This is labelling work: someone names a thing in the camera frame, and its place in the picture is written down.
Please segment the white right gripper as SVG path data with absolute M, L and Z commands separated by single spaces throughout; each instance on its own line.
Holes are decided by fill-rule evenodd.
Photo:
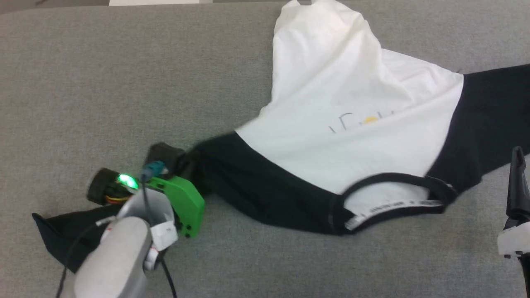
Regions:
M 525 176 L 526 162 L 522 147 L 514 147 L 507 194 L 507 227 L 497 238 L 501 256 L 523 256 L 530 252 L 530 192 Z

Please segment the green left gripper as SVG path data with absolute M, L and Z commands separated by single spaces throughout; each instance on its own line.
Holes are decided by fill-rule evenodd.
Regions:
M 198 151 L 188 151 L 180 158 L 180 177 L 168 180 L 152 178 L 148 187 L 161 191 L 173 208 L 175 224 L 180 234 L 195 238 L 203 220 L 205 200 L 204 176 L 199 164 Z

